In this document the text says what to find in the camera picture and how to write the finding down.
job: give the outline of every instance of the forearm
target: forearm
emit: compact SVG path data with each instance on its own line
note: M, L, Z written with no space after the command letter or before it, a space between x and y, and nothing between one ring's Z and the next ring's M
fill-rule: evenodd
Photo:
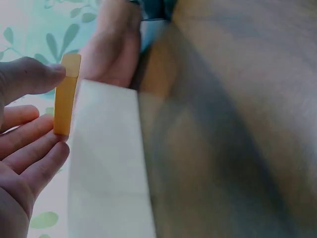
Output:
M97 19L96 33L123 32L127 27L140 25L141 9L128 0L103 0Z

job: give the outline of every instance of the blurry arm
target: blurry arm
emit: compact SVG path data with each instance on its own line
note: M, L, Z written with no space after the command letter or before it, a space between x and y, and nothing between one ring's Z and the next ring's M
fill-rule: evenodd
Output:
M141 10L126 0L104 0L96 32L82 49L80 77L128 87L138 63Z

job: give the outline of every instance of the dark fabric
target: dark fabric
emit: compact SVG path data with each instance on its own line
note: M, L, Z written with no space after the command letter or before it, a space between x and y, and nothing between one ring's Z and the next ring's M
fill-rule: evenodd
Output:
M173 9L177 0L141 0L143 19L172 18Z
M164 13L167 20L172 19L173 10L177 0L164 0Z

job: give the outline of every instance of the finger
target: finger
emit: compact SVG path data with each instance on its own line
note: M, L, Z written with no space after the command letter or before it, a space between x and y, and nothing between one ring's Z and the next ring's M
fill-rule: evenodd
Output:
M21 174L30 165L46 156L58 142L64 140L64 137L55 135L51 130L40 139L9 155L3 162L17 174Z
M0 160L39 139L53 129L53 117L41 116L0 136Z
M26 95L46 93L55 88L66 75L60 64L45 66L39 61L23 57L0 63L0 93L5 104Z
M15 126L33 121L39 117L39 114L39 110L31 105L6 107L4 108L4 118L0 133L4 133Z
M21 174L29 184L35 198L38 197L43 188L62 167L68 155L68 145L64 142L59 142L43 159L32 164Z

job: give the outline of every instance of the leaf pattern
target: leaf pattern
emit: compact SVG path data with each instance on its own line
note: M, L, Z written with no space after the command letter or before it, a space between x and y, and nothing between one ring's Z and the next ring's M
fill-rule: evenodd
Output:
M44 55L42 55L42 54L35 54L34 55L34 58L36 59L36 60L38 60L39 62L41 62L42 64L48 64L49 63L49 61L45 58L45 56Z
M5 39L10 42L11 44L13 44L14 42L14 36L13 36L13 31L10 27L7 27L3 33L3 36L5 37Z
M88 22L92 22L93 20L95 20L97 17L96 14L93 13L85 13L82 16L82 22L84 23L88 23Z
M74 17L77 17L81 12L81 8L75 8L75 9L72 9L72 11L70 12L70 17L71 18L74 18Z
M58 221L58 214L55 212L44 212L31 219L30 227L45 229L54 226Z
M70 1L70 2L83 2L83 0L65 0L65 1Z
M51 238L48 234L43 234L43 235L40 235L39 238Z
M46 35L46 42L49 46L49 49L50 49L55 61L58 62L59 60L57 57L57 43L56 43L55 37L51 33L48 33Z
M66 33L64 35L63 39L63 46L61 48L61 52L59 55L59 58L62 57L67 47L70 45L70 43L75 39L76 35L79 31L79 25L78 24L71 24L68 29L66 30Z
M79 52L79 50L72 50L67 52L66 54L77 54Z

